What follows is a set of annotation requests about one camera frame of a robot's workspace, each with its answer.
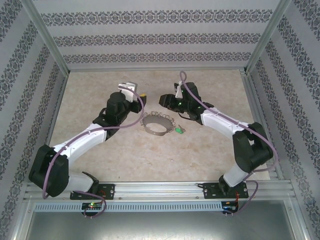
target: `cable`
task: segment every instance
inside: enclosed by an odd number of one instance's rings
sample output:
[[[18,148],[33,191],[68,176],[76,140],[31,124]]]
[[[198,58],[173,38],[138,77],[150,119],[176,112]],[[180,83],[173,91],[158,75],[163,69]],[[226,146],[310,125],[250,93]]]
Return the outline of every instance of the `cable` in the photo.
[[[43,199],[47,199],[49,194],[46,195],[47,193],[47,186],[48,186],[48,179],[49,179],[49,176],[50,176],[50,172],[51,172],[51,169],[53,167],[53,165],[55,164],[55,161],[57,159],[57,157],[64,151],[67,149],[67,147],[69,147],[72,143],[74,143],[76,140],[78,140],[79,138],[83,137],[84,135],[86,134],[90,134],[90,133],[93,133],[93,132],[96,132],[96,131],[99,131],[99,130],[111,130],[111,129],[125,129],[125,128],[129,128],[129,127],[132,127],[133,125],[137,124],[140,122],[140,120],[143,118],[144,116],[144,102],[143,100],[141,99],[141,97],[139,96],[139,94],[137,94],[136,92],[134,92],[133,90],[129,89],[129,88],[126,88],[126,87],[122,87],[122,86],[119,86],[120,89],[125,89],[125,90],[128,90],[129,92],[133,93],[137,99],[139,100],[140,104],[141,104],[141,114],[140,114],[140,117],[134,121],[133,123],[130,123],[128,125],[125,125],[125,126],[107,126],[107,127],[98,127],[98,128],[95,128],[95,129],[92,129],[90,131],[86,131],[78,136],[76,136],[75,138],[73,138],[72,140],[70,140],[69,142],[67,142],[67,144],[62,147],[53,157],[52,161],[50,162],[49,164],[49,167],[48,167],[48,170],[46,171],[46,174],[45,174],[45,178],[44,178],[44,182],[43,182],[43,188],[42,188],[42,198]],[[99,198],[101,199],[101,197],[99,195],[95,195],[95,194],[92,194],[92,193],[88,193],[88,192],[85,192],[83,194],[87,194],[87,195],[90,195],[90,196],[93,196],[93,197],[96,197],[96,198]]]
[[[256,185],[255,190],[252,193],[252,195],[250,196],[250,198],[248,199],[248,201],[237,212],[235,212],[234,214],[239,214],[241,211],[243,211],[248,206],[248,204],[251,202],[251,200],[255,197],[255,195],[256,195],[256,193],[258,191],[259,183],[256,180],[248,180],[246,182],[247,183],[255,183],[255,185]]]
[[[247,182],[247,183],[255,183],[255,185],[256,185],[255,190],[254,190],[254,192],[252,193],[252,195],[250,196],[250,198],[248,199],[248,201],[247,201],[238,211],[236,211],[236,212],[231,212],[231,211],[229,211],[229,210],[223,209],[224,212],[227,212],[227,213],[231,214],[232,217],[233,217],[234,215],[237,215],[237,214],[241,213],[241,212],[249,205],[249,203],[250,203],[251,200],[255,197],[255,195],[256,195],[256,193],[257,193],[257,191],[258,191],[259,183],[258,183],[256,180],[248,180],[248,181],[246,181],[246,182]]]
[[[250,133],[256,135],[258,138],[260,138],[262,141],[264,141],[270,148],[271,150],[273,151],[273,155],[274,155],[274,164],[270,167],[267,167],[267,168],[264,168],[264,169],[257,169],[257,170],[254,170],[253,172],[256,173],[256,172],[264,172],[264,171],[268,171],[272,168],[274,168],[276,165],[279,164],[279,156],[278,156],[278,153],[277,153],[277,150],[275,149],[275,147],[264,137],[262,136],[261,134],[259,134],[258,132],[250,129],[249,127],[245,126],[245,125],[242,125],[240,124],[239,122],[231,119],[230,117],[222,114],[221,112],[218,112],[218,111],[214,111],[212,110],[211,108],[207,107],[205,104],[203,104],[202,101],[200,101],[190,90],[190,88],[188,87],[188,85],[186,84],[186,80],[187,80],[187,74],[184,72],[184,71],[180,71],[179,73],[179,76],[180,76],[180,79],[182,81],[182,84],[184,85],[185,89],[188,91],[188,93],[201,105],[203,106],[205,109],[207,109],[208,111],[212,112],[213,114],[215,115],[219,115],[221,117],[223,117],[224,119],[226,119],[227,121],[233,123],[233,124],[236,124],[238,125],[240,128],[243,128],[247,131],[249,131]]]
[[[238,207],[239,206],[239,193],[236,192],[235,195],[236,195],[236,199],[235,199],[236,206],[235,207]]]
[[[75,192],[75,193],[78,193],[78,194],[84,194],[84,195],[89,195],[89,196],[92,196],[92,197],[99,198],[99,199],[101,199],[101,202],[103,202],[103,209],[102,209],[100,212],[98,212],[96,215],[93,215],[93,216],[88,216],[88,215],[86,215],[86,212],[87,212],[87,210],[89,209],[89,208],[86,208],[86,209],[84,210],[84,212],[83,212],[83,215],[84,215],[85,218],[88,217],[88,218],[90,218],[90,219],[94,219],[94,218],[100,216],[101,214],[103,214],[104,211],[107,209],[107,202],[106,202],[106,200],[105,200],[102,196],[95,195],[95,194],[92,194],[92,193],[89,193],[89,192],[85,192],[85,191],[74,191],[74,192]]]

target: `enclosure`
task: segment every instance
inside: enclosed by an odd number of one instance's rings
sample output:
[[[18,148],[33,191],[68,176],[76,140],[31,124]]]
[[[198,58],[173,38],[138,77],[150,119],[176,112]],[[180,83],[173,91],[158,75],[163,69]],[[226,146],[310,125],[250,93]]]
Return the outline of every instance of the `enclosure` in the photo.
[[[319,4],[1,0],[0,240],[320,239]],[[234,217],[198,187],[233,166],[233,141],[159,105],[181,70],[202,101],[262,124],[279,155],[249,178],[258,191]],[[43,199],[28,179],[38,149],[86,129],[126,82],[146,94],[146,114],[185,132],[138,123],[80,156],[70,170],[114,184],[97,219],[70,191]],[[247,182],[249,196],[255,188]]]

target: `aluminum frame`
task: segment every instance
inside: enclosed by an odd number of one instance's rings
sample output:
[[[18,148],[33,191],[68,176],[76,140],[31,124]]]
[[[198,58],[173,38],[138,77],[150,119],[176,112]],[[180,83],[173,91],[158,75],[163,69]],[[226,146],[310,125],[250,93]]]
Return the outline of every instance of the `aluminum frame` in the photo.
[[[218,203],[222,199],[204,199],[203,189],[198,183],[212,183],[217,181],[181,181],[181,182],[102,182],[115,184],[114,200],[108,203],[163,203],[188,202],[193,204]],[[282,200],[296,240],[309,240],[310,236],[290,180],[259,180],[259,190],[253,201]],[[256,188],[254,183],[248,182],[247,189],[251,195]],[[29,183],[23,197],[22,207],[17,216],[11,240],[24,240],[38,203],[89,203],[90,200],[70,200],[70,192],[63,192],[57,197],[42,199],[42,190],[33,183]],[[61,212],[72,212],[67,209]]]
[[[287,8],[289,7],[291,0],[280,0],[278,5],[276,6],[270,21],[268,22],[266,28],[263,31],[257,45],[255,46],[251,57],[246,65],[246,72],[250,73],[254,68],[255,64],[257,63],[261,53],[265,49],[265,46],[269,42],[272,34],[277,28],[278,23],[280,22],[282,16],[286,12]]]
[[[33,0],[21,0],[21,4],[31,18],[33,24],[36,26],[39,34],[41,35],[43,41],[53,55],[61,71],[64,73],[64,75],[69,74],[70,70],[68,68],[68,65],[62,53],[60,52],[55,40],[51,36],[44,20],[38,12],[35,4],[33,3]]]

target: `mounting plate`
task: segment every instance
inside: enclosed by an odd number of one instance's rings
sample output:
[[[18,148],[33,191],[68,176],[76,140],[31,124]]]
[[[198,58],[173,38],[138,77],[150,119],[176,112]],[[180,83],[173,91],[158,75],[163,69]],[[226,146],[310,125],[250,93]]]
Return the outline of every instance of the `mounting plate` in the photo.
[[[115,196],[115,185],[114,184],[99,184],[98,185],[98,196],[103,197],[105,200],[113,200]],[[71,192],[71,200],[99,200],[100,198]]]
[[[235,199],[236,193],[238,193],[239,199],[247,199],[249,197],[247,184],[245,182],[241,182],[237,186],[232,187],[226,195],[219,189],[218,182],[200,183],[198,187],[203,189],[205,199]]]

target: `beige floor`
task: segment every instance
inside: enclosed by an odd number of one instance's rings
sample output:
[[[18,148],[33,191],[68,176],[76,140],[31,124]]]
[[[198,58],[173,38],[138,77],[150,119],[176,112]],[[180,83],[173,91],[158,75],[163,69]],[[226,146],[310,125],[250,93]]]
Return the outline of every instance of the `beige floor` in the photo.
[[[187,71],[188,81],[198,87],[202,100],[243,122],[253,118],[238,70]],[[69,76],[51,146],[84,130],[106,106],[118,83],[138,83],[138,93],[146,93],[146,112],[170,115],[186,132],[153,136],[137,124],[120,129],[108,141],[81,156],[71,170],[86,171],[100,181],[216,181],[234,164],[233,144],[214,129],[182,119],[161,107],[159,97],[174,94],[178,71],[72,72]],[[123,123],[138,115],[130,113]],[[268,172],[253,179],[268,180]]]

